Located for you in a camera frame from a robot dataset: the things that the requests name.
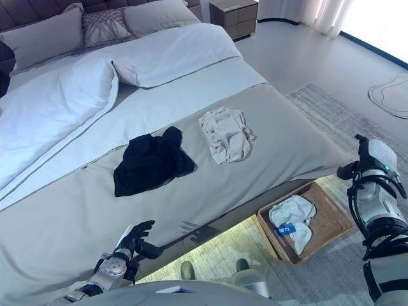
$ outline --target laundry basket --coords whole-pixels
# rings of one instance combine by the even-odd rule
[[[299,256],[295,252],[295,244],[292,239],[289,236],[278,236],[275,232],[275,226],[269,220],[269,210],[272,206],[279,204],[294,194],[304,197],[316,207],[316,215],[309,224],[309,228],[312,230],[312,238]],[[263,230],[264,241],[269,244],[268,250],[271,255],[292,265],[299,265],[322,247],[347,233],[353,228],[354,224],[348,213],[336,204],[315,182],[308,183],[261,208],[258,211],[257,220]]]

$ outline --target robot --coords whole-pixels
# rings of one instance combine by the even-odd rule
[[[352,179],[347,195],[351,215],[367,248],[363,273],[368,291],[375,306],[408,305],[408,225],[397,208],[395,190],[405,199],[407,194],[399,179],[397,156],[380,140],[361,135],[356,138],[360,142],[360,160],[340,167],[337,176]],[[123,279],[135,284],[141,257],[154,259],[163,252],[143,239],[153,224],[147,221],[129,226],[113,252],[102,255],[94,275],[83,286],[48,306],[278,305],[271,301],[263,276],[241,259],[237,263],[236,286],[172,280],[118,289]],[[189,268],[187,274],[193,275]]]

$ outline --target upholstered headboard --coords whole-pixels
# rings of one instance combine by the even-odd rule
[[[0,0],[0,32],[26,26],[62,13],[71,3],[82,2],[85,12],[135,6],[156,0]],[[190,10],[201,20],[200,0],[187,0]],[[13,52],[0,43],[0,70],[8,74],[14,67]]]

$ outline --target robotic hand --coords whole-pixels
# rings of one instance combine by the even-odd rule
[[[337,170],[349,208],[367,248],[364,276],[376,305],[408,305],[408,225],[397,208],[397,193],[407,198],[399,179],[397,156],[383,142],[356,135],[359,161]]]
[[[70,294],[58,298],[48,305],[63,306],[91,296],[99,295],[120,287],[122,280],[133,281],[139,268],[140,256],[155,259],[163,253],[162,247],[156,247],[142,239],[153,227],[154,221],[146,221],[139,225],[130,225],[121,236],[112,254],[104,253],[95,266],[94,275]]]

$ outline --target gray rug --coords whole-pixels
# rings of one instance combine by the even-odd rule
[[[374,86],[368,97],[386,112],[408,119],[408,75],[399,75],[391,81]]]
[[[399,170],[408,186],[406,143],[354,113],[314,84],[302,87],[288,98],[313,125],[348,152],[350,158],[358,157],[358,142],[353,138],[356,133],[385,141],[397,153]],[[334,176],[317,182],[337,203],[348,209],[348,182]],[[400,201],[405,216],[408,216],[407,204]],[[236,261],[246,258],[252,268],[266,275],[272,298],[281,305],[373,305],[363,277],[361,241],[360,232],[354,229],[300,266],[292,267],[271,258],[254,220],[248,219],[140,282],[179,279],[180,266],[185,260],[193,263],[197,279],[232,282]]]

